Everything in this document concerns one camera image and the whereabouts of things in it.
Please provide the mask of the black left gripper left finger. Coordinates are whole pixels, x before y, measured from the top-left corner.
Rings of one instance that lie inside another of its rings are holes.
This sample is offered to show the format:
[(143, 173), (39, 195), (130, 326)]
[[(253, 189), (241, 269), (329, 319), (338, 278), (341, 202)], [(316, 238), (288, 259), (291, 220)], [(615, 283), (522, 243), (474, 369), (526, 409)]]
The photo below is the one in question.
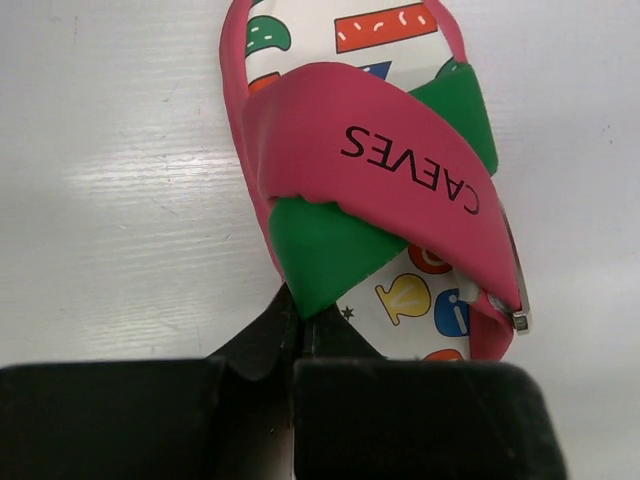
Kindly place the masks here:
[(203, 358), (1, 371), (5, 479), (289, 479), (291, 294)]

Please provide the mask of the pink sandal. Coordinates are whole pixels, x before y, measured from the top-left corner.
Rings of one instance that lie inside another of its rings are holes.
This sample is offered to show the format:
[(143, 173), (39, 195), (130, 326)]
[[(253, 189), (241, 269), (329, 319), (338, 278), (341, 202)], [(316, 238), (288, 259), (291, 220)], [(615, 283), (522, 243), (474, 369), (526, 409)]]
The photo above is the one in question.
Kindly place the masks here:
[(502, 359), (529, 305), (484, 99), (448, 9), (234, 1), (219, 58), (304, 352)]

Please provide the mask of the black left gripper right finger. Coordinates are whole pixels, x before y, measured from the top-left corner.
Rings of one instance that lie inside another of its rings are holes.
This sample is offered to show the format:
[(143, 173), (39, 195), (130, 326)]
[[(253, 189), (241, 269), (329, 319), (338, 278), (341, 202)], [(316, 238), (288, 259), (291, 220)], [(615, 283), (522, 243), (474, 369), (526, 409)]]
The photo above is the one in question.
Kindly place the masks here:
[(331, 307), (293, 368), (299, 479), (561, 479), (537, 383), (501, 362), (392, 361)]

